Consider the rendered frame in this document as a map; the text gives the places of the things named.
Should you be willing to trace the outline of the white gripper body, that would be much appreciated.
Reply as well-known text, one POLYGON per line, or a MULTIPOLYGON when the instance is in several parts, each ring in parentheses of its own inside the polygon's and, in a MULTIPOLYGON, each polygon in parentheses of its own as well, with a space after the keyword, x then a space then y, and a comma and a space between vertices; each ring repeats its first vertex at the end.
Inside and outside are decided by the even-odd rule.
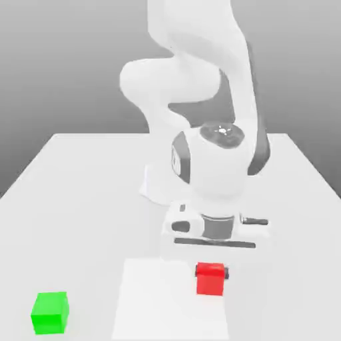
POLYGON ((205 240, 161 234, 161 256, 167 260, 267 260, 267 240, 205 240))

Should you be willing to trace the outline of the small red cube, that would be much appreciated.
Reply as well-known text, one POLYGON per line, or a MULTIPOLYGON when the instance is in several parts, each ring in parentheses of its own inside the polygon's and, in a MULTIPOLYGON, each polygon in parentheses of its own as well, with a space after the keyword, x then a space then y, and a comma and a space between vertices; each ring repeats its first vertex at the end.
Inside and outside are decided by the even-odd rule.
POLYGON ((196 293, 222 296, 224 290, 224 264, 198 262, 196 293))

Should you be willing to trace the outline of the small green cube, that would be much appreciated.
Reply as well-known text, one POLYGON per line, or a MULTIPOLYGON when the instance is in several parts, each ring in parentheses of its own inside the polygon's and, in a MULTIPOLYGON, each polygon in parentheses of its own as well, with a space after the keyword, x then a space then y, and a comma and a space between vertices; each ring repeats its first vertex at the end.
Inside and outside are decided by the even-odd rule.
POLYGON ((31 311, 31 321, 37 335, 63 334, 69 317, 66 292, 38 293, 31 311))

